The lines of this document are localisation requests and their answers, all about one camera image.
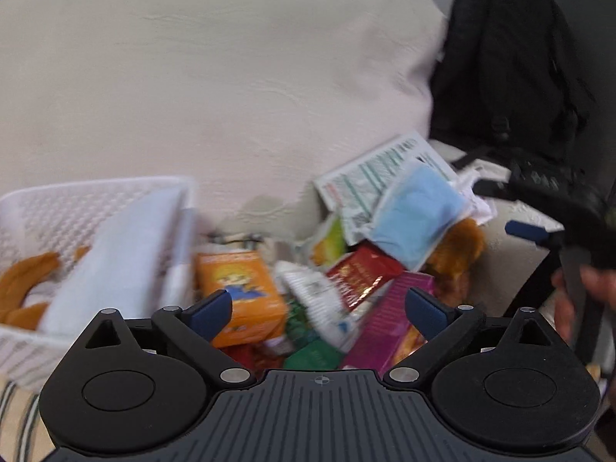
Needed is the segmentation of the magenta medicine box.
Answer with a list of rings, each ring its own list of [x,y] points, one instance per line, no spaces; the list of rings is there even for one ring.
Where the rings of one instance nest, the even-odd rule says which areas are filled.
[[[433,277],[405,271],[395,278],[368,313],[357,341],[340,363],[341,369],[371,369],[382,377],[393,365],[393,357],[410,329],[405,314],[405,296],[410,288],[432,293]]]

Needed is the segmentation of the white paper sheet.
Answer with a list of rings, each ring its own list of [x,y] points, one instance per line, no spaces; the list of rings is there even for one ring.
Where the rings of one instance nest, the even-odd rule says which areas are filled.
[[[174,261],[184,204],[180,186],[134,201],[100,225],[91,249],[56,289],[38,331],[75,338],[103,309],[125,318],[183,306],[187,268]]]

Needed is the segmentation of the brown plush headband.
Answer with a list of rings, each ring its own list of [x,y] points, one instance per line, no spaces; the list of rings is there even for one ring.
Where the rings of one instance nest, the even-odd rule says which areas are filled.
[[[50,281],[62,267],[54,251],[21,260],[1,273],[1,324],[24,331],[38,331],[50,301],[28,303],[31,291]]]

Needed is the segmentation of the orange cartoon box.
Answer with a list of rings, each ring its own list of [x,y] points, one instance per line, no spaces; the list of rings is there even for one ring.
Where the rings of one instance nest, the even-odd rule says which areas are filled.
[[[232,299],[232,318],[213,339],[215,347],[256,344],[283,336],[287,305],[259,253],[197,253],[195,263],[203,296],[226,290]]]

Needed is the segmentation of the red snack packet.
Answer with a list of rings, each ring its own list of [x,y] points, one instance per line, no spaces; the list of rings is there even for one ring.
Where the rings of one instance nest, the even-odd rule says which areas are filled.
[[[379,288],[397,278],[404,266],[368,241],[330,268],[326,275],[345,307],[354,311]]]

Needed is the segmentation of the white squeeze tube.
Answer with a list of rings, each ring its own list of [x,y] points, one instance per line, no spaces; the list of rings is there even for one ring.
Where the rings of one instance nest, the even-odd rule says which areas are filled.
[[[324,342],[349,353],[359,337],[359,323],[343,303],[333,281],[321,271],[286,261],[276,264],[275,274],[305,309],[309,323]]]

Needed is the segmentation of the light blue face mask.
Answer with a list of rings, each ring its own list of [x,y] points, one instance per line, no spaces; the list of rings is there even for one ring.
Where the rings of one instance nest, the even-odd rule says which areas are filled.
[[[469,201],[443,175],[410,162],[375,210],[368,239],[406,269],[421,268],[451,225],[468,215]]]

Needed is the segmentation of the green sachet packet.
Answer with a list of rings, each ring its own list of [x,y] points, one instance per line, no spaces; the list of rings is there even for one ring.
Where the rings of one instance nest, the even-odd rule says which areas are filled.
[[[316,229],[308,247],[310,262],[319,268],[333,266],[347,252],[343,235],[343,222],[339,214],[332,213]]]

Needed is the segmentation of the white printed leaflet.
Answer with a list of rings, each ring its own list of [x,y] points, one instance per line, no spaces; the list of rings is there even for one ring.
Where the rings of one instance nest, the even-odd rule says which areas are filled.
[[[365,238],[385,191],[401,170],[422,163],[454,181],[451,166],[417,132],[397,136],[313,181],[328,211],[339,214],[346,244]]]

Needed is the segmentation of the black backpack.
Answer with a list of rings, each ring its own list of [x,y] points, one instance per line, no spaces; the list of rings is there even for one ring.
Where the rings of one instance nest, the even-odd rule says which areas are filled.
[[[565,167],[594,100],[554,0],[454,0],[430,79],[431,138],[464,156]]]

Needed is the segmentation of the white perforated plastic basket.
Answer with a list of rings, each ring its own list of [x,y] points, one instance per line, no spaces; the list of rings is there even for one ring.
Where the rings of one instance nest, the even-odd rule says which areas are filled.
[[[1,328],[1,374],[43,387],[101,310],[151,316],[193,299],[196,185],[185,176],[75,181],[1,198],[1,267],[57,253],[60,268],[35,291],[48,303],[38,327]]]

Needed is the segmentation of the zebra striped fabric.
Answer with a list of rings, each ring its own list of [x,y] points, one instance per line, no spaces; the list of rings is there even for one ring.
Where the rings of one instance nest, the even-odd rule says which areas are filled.
[[[43,461],[54,449],[39,411],[40,396],[1,379],[2,461]]]

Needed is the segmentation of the large cream pillow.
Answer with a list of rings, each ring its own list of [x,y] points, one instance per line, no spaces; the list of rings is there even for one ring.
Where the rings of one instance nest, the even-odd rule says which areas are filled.
[[[432,0],[1,0],[1,188],[189,175],[207,228],[305,238],[317,176],[428,131]]]

